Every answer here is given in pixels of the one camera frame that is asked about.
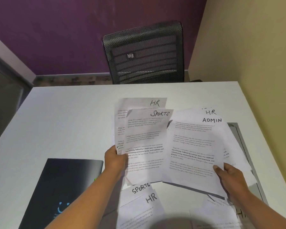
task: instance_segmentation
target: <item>left hand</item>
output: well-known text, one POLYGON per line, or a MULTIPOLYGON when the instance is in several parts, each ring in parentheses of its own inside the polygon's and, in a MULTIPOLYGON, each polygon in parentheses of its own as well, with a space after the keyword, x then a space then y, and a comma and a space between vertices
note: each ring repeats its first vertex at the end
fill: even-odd
POLYGON ((117 155, 116 146, 111 146, 105 153, 105 170, 112 173, 120 179, 122 171, 126 169, 128 163, 128 154, 117 155))

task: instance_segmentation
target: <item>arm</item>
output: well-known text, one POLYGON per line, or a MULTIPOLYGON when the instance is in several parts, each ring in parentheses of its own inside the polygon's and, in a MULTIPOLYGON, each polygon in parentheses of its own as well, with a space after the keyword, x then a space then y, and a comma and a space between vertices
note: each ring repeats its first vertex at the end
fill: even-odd
POLYGON ((229 199, 240 207, 256 229, 286 229, 286 219, 253 195, 239 169, 225 163, 222 170, 213 166, 222 181, 229 199))
POLYGON ((128 155, 117 155, 112 146, 105 153, 105 170, 46 229, 95 229, 103 216, 111 192, 127 164, 128 155))

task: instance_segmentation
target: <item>office chair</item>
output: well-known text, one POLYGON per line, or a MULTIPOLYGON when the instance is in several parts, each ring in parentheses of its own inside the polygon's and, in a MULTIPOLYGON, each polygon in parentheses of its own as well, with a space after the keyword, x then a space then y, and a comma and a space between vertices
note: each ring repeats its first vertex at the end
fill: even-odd
POLYGON ((108 34, 103 46, 113 84, 184 82, 179 21, 108 34))

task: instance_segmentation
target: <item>purple wall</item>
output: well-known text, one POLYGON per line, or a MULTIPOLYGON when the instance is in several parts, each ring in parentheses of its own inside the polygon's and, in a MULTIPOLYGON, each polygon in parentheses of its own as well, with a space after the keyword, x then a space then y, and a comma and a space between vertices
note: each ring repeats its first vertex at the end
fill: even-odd
POLYGON ((0 40, 35 74, 109 72, 102 36, 183 24, 188 68, 206 0, 0 0, 0 40))

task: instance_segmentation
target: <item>blue logo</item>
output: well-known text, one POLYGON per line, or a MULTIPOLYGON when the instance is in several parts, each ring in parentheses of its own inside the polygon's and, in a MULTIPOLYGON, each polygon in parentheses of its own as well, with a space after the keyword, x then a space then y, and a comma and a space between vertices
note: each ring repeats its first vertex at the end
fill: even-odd
POLYGON ((61 214, 69 205, 70 205, 69 202, 67 202, 67 204, 63 204, 62 202, 59 202, 59 206, 57 208, 57 212, 54 215, 54 218, 56 218, 59 214, 61 214))

